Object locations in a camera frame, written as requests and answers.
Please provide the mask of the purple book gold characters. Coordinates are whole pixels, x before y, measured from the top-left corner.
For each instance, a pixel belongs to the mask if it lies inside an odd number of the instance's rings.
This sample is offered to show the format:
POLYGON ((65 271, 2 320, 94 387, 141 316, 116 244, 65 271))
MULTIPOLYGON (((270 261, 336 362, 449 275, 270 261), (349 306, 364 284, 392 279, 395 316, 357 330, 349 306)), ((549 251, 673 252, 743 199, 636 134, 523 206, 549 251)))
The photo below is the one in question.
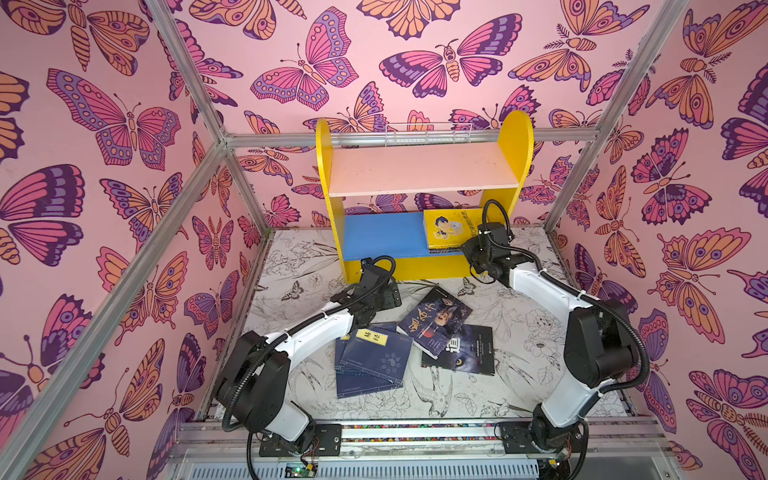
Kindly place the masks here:
POLYGON ((473 309, 440 286, 433 287, 397 324, 398 333, 432 359, 437 359, 473 309))

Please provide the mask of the yellow pink blue bookshelf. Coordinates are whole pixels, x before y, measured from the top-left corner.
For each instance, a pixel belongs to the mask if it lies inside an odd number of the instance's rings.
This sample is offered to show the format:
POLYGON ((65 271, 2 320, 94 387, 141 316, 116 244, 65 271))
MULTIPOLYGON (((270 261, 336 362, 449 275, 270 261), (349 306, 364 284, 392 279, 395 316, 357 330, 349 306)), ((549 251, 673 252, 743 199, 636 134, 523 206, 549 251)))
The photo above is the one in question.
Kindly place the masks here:
POLYGON ((344 279, 361 277, 361 261, 388 255, 398 280, 458 278, 469 272, 461 253, 428 249, 425 215, 397 212, 350 215, 345 200, 382 195, 477 190, 481 206, 496 201, 491 220, 510 216, 533 161, 530 116, 514 111, 494 142, 430 142, 420 137, 393 146, 336 148, 325 120, 316 127, 318 172, 344 279))

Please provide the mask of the small green circuit board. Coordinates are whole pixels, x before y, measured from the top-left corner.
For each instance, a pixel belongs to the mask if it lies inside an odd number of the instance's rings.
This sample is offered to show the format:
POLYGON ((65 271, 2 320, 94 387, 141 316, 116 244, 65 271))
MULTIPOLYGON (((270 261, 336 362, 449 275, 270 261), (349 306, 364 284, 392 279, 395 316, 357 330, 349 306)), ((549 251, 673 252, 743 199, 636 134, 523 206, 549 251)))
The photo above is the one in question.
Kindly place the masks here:
POLYGON ((315 463, 287 463, 284 469, 285 479, 315 478, 318 465, 315 463))

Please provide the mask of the aluminium front rail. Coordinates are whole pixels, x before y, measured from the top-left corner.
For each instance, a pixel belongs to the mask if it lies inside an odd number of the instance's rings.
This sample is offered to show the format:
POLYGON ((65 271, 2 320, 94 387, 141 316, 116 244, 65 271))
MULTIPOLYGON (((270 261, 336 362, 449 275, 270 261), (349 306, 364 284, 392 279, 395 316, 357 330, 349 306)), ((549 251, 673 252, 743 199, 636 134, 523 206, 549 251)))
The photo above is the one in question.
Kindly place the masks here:
MULTIPOLYGON (((468 454, 499 456, 507 454, 494 434, 499 422, 510 419, 441 419, 441 420, 351 420, 324 421, 319 424, 341 424, 341 453, 345 460, 361 460, 385 455, 418 457, 428 454, 468 454)), ((661 427, 648 417, 597 417, 590 419, 588 451, 599 456, 655 456, 669 451, 661 427)), ((245 451, 247 433, 224 432, 214 422, 188 423, 181 428, 171 458, 194 454, 235 456, 245 451)), ((542 454, 524 455, 529 458, 542 454)))

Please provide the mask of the yellow cartoon book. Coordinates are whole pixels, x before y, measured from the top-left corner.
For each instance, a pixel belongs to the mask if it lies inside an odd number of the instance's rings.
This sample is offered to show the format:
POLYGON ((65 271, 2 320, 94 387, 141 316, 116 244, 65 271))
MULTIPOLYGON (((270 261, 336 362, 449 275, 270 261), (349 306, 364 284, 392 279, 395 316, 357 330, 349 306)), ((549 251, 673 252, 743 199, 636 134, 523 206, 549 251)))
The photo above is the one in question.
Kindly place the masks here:
POLYGON ((448 253, 478 235, 482 210, 431 209, 423 211, 423 217, 428 252, 448 253))

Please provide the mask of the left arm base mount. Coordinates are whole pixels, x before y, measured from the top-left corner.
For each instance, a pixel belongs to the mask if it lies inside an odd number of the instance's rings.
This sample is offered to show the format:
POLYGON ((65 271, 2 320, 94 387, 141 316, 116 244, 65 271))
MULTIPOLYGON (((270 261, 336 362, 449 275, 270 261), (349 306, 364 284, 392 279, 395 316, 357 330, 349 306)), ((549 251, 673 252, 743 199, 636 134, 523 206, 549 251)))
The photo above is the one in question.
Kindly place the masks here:
POLYGON ((297 440, 288 441, 277 435, 266 437, 258 453, 263 458, 301 455, 337 457, 341 453, 342 433, 341 424, 310 424, 297 440))

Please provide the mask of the navy book yellow label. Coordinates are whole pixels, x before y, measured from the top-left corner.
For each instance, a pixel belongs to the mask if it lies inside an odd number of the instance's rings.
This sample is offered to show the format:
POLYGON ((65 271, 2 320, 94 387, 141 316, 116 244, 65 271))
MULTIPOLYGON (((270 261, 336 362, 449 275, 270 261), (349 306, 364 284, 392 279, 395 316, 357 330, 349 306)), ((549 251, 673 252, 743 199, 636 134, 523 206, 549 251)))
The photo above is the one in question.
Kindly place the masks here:
POLYGON ((381 329, 357 329, 339 359, 344 370, 402 384, 412 349, 410 337, 381 329))

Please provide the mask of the navy book underneath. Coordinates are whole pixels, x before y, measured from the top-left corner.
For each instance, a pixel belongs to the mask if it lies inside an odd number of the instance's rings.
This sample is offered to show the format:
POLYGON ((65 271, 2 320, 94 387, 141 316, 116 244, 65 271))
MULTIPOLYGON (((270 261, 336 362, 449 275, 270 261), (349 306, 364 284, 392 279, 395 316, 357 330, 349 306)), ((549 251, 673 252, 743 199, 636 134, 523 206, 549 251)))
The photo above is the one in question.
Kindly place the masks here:
POLYGON ((339 399, 395 390, 402 387, 401 383, 343 367, 341 365, 341 357, 348 340, 348 336, 335 340, 334 369, 336 372, 336 393, 339 399))

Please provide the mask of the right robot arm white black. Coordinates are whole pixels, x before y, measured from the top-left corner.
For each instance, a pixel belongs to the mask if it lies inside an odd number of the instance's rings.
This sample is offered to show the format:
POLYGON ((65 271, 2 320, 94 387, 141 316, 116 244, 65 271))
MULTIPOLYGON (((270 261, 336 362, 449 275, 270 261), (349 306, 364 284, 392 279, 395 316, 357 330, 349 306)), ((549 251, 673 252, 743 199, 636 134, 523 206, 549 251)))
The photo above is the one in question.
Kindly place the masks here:
POLYGON ((472 273, 487 275, 565 322, 566 372, 535 407, 526 432, 532 448, 554 453, 567 447, 576 433, 588 438, 586 417, 598 400, 649 378, 649 353, 621 302, 601 300, 558 280, 536 254, 511 241, 506 209, 488 200, 477 234, 461 250, 472 273))

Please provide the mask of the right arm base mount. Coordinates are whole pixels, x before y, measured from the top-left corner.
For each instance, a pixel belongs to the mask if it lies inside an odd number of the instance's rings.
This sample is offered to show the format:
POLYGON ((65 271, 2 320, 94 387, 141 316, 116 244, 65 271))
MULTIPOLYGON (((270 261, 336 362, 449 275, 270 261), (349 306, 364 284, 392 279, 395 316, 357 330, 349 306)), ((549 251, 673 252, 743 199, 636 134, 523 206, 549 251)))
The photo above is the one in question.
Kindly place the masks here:
POLYGON ((569 455, 573 451, 580 453, 589 441, 588 426, 584 422, 560 428, 544 418, 533 418, 528 423, 499 422, 494 434, 507 454, 569 455))

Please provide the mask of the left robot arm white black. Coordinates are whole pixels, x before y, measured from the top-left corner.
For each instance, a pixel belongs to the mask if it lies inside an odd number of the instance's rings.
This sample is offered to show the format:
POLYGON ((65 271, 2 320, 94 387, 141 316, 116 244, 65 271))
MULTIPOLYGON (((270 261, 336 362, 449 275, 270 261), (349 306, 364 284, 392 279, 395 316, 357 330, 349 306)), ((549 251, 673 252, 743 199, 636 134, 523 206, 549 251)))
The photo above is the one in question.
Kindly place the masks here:
POLYGON ((214 397, 224 408, 222 430, 243 429, 252 441, 269 435, 295 454, 317 441, 316 421, 286 399, 293 369, 333 340, 366 328, 377 313, 401 304, 388 255, 361 261, 361 277, 333 295, 319 312, 297 325, 268 335, 242 334, 215 382, 214 397))

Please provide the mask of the black wolf eye book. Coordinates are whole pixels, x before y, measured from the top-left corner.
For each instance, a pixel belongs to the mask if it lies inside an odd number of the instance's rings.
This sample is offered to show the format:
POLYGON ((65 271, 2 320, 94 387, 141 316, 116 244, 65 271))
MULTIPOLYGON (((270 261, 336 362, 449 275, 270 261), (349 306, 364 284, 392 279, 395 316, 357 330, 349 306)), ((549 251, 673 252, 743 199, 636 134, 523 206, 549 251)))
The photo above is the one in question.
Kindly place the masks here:
POLYGON ((491 327, 464 324, 436 359, 423 353, 421 366, 494 376, 494 351, 491 327))

